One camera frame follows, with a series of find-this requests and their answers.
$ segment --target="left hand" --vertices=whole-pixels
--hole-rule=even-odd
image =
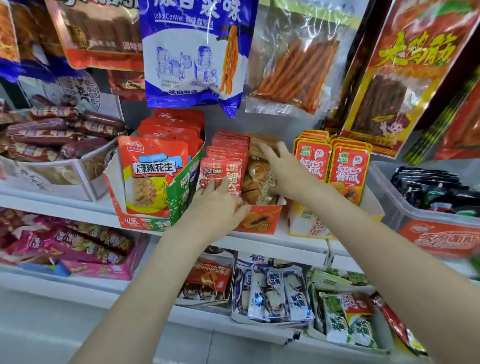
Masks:
[[[215,190],[215,181],[211,179],[205,189],[195,193],[190,207],[180,220],[167,231],[187,234],[189,241],[202,245],[202,250],[224,238],[237,228],[250,212],[250,205],[243,205],[239,196],[228,192],[228,179]]]

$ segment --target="plastic storage bin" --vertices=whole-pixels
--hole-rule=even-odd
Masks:
[[[385,211],[382,222],[439,258],[464,259],[479,251],[480,218],[414,208],[390,183],[398,167],[378,161],[369,167],[367,185]]]

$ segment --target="hand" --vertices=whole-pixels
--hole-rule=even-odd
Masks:
[[[205,189],[195,193],[192,203],[180,220],[167,231],[187,234],[189,241],[199,242],[202,251],[214,242],[224,238],[237,228],[250,212],[250,205],[242,205],[239,196],[228,192],[228,179],[215,190],[215,180],[208,181]]]
[[[265,157],[270,163],[273,175],[277,179],[273,192],[283,195],[302,205],[307,204],[314,189],[321,185],[318,179],[291,154],[284,142],[276,145],[280,157],[266,144],[260,144]]]

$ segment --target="cartoon illustration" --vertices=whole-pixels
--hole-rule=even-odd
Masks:
[[[202,86],[207,83],[217,87],[218,77],[212,58],[213,54],[209,46],[198,48],[198,59],[195,61],[195,77]]]
[[[156,49],[157,68],[156,73],[160,79],[160,75],[176,76],[179,81],[185,79],[185,70],[192,68],[192,59],[190,56],[184,56],[180,53],[180,59],[170,58],[168,49],[158,47]]]

